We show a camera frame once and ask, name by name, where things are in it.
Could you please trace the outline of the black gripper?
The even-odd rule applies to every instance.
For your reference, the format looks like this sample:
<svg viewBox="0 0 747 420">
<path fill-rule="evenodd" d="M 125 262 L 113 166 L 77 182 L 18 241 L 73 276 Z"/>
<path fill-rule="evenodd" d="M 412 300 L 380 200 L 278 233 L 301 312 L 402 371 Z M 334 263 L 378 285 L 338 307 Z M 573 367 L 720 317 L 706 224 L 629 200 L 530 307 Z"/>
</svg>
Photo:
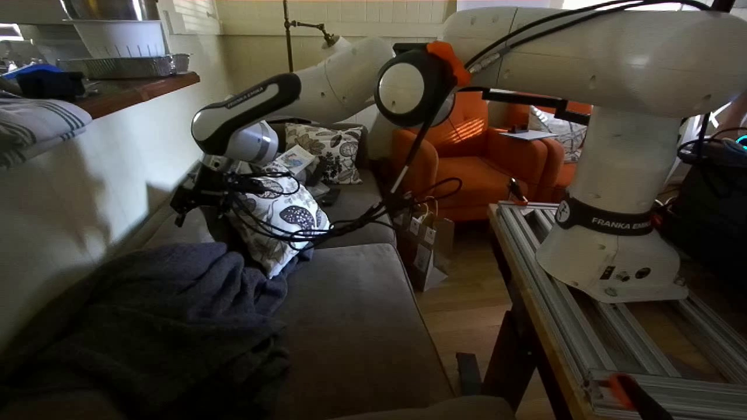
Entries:
<svg viewBox="0 0 747 420">
<path fill-rule="evenodd" d="M 178 185 L 171 198 L 171 207 L 178 213 L 175 224 L 182 227 L 195 207 L 224 207 L 235 194 L 261 192 L 265 185 L 255 175 L 240 175 L 220 159 L 204 159 Z"/>
</svg>

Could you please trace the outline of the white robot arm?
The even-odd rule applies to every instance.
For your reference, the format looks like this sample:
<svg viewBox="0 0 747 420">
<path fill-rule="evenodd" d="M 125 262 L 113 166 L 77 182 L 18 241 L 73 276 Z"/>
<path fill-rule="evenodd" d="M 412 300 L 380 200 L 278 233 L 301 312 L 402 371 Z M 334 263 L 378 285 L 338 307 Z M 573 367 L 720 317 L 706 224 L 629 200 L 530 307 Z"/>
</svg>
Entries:
<svg viewBox="0 0 747 420">
<path fill-rule="evenodd" d="M 211 156 L 249 159 L 261 119 L 342 121 L 373 105 L 397 125 L 436 124 L 453 95 L 481 90 L 565 110 L 590 108 L 586 143 L 533 271 L 605 303 L 679 300 L 679 251 L 651 207 L 685 119 L 747 88 L 747 21 L 695 0 L 605 0 L 581 10 L 456 12 L 432 41 L 355 41 L 268 76 L 192 119 Z"/>
</svg>

